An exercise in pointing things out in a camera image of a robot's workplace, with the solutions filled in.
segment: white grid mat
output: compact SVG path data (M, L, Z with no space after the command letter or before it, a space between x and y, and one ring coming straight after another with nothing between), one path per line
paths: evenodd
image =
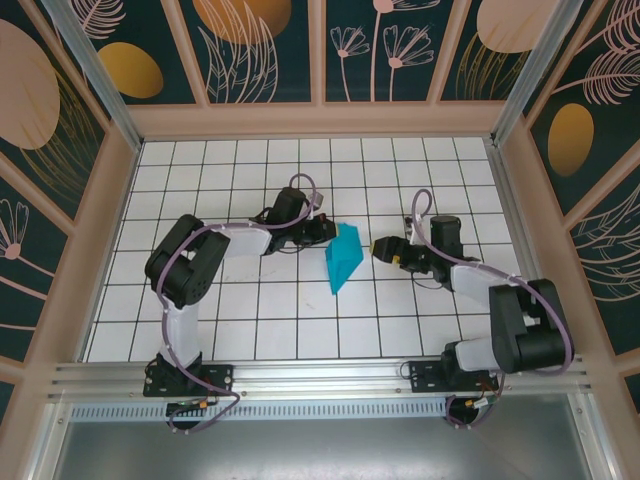
M254 216L298 172L316 181L323 212L358 227L365 260L335 297L326 245L225 261L200 305L205 360L437 355L488 334L481 305L421 288L368 252L372 240L403 235L415 191L430 187L435 212L461 218L466 255L519 273L480 138L155 142L144 146L85 359L155 356L161 311L144 264L175 220Z

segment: purple cable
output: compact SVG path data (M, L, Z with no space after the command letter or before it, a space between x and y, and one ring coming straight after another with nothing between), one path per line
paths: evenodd
M425 211L418 215L418 199L420 198L420 195L423 193L427 194L427 197L429 198L429 204L427 205L427 208L425 209ZM536 370L536 373L543 376L556 376L556 375L562 375L564 372L566 372L569 366L571 365L571 339L569 338L569 332L565 328L564 323L562 323L562 320L560 320L560 316L558 315L558 313L553 309L553 307L549 304L549 302L547 302L547 300L544 299L542 295L540 295L525 281L516 277L515 275L510 275L508 273L503 272L502 270L499 270L495 267L486 265L481 262L467 262L465 260L460 260L459 258L455 258L450 255L447 255L443 251L434 247L431 244L431 242L429 242L426 239L424 232L422 230L422 219L429 213L432 205L433 205L433 195L426 188L421 188L420 190L418 190L415 196L413 197L413 201L411 202L411 220L414 224L416 234L418 235L418 238L420 238L422 243L424 243L425 246L429 248L429 250L431 250L433 253L435 253L436 255L439 255L445 260L448 260L456 265L468 266L468 267L484 270L485 272L488 272L491 275L494 275L498 278L503 278L507 281L517 284L518 286L526 290L529 294L531 294L531 296L533 296L533 298L535 298L540 303L540 305L542 305L542 307L547 311L549 316L552 318L553 322L558 327L558 331L560 332L560 336L562 337L562 342L564 344L564 363L562 364L562 366L553 371ZM504 387L505 376L506 375L503 373L502 381L500 383L500 389L498 390L498 395L502 394L502 388ZM459 420L453 418L449 413L449 410L451 409L451 404L453 403L455 398L456 398L455 395L452 395L451 397L447 398L447 403L445 405L445 419L451 425L462 426L464 424ZM471 425L478 426L484 423L486 419L489 417L489 415L491 414L493 410L493 406L494 405L491 405L489 407L489 410L479 420L476 420Z
M219 387L216 387L216 386L211 385L209 383L203 382L198 377L196 377L195 375L191 374L180 363L180 361L178 360L178 357L176 356L175 352L173 351L173 347L171 346L171 343L169 342L169 331L168 331L168 326L167 326L167 318L168 318L167 314L169 312L169 310L168 310L169 309L169 303L167 302L167 300L162 295L162 287L164 286L164 282L165 282L165 280L167 278L167 274L169 273L169 270L171 270L171 267L176 262L178 257L187 248L187 246L190 245L191 242L193 242L198 236L202 235L205 232L208 232L208 231L224 231L225 229L229 229L229 228L246 228L246 227L259 228L259 229L265 229L265 230L278 230L278 229L281 229L281 228L291 227L292 225L295 225L296 223L298 223L298 222L304 220L305 218L307 218L311 214L311 212L313 211L313 205L315 204L315 201L316 201L316 194L317 194L316 184L315 184L315 182L313 181L313 179L309 175L307 175L305 173L298 173L298 174L294 175L293 177L291 177L291 180L289 181L289 186L291 186L293 184L293 181L296 178L305 178L311 184L311 201L309 202L309 205L307 206L307 208L300 214L300 216L298 216L298 218L296 218L294 220L291 220L290 222L283 223L281 225L264 225L264 224L258 224L258 223L250 222L250 221L242 222L242 223L226 223L226 224L205 225L204 227L201 227L198 230L196 230L195 232L193 232L191 235L189 235L189 237L184 242L182 242L182 244L176 249L176 251L173 252L173 255L171 255L171 257L167 261L167 264L165 265L164 269L160 273L160 277L158 278L158 284L156 286L156 295L158 296L158 299L160 300L160 303L162 303L162 307L163 307L162 308L162 341L164 342L164 345L165 345L165 347L167 349L167 352L169 353L169 356L173 360L173 363L175 363L176 368L178 370L180 370L180 372L185 377L187 377L192 382L194 382L194 383L206 388L209 392L214 392L214 393L217 393L219 395L234 397L233 402L231 402L229 405L227 405L225 408L223 408L222 411L220 413L218 413L217 415L215 415L211 420L207 420L204 423L199 423L195 427L190 428L188 430L179 430L173 424L173 419L175 418L175 416L178 415L181 411L184 411L186 409L177 410L169 418L169 426L171 427L173 433L182 432L184 435L188 435L190 432L196 433L196 432L204 430L205 428L210 427L211 425L216 423L225 413L227 413L229 410L231 410L233 407L235 407L238 404L238 402L240 401L240 395L238 395L235 392L228 391L228 390L225 390L223 388L219 388Z

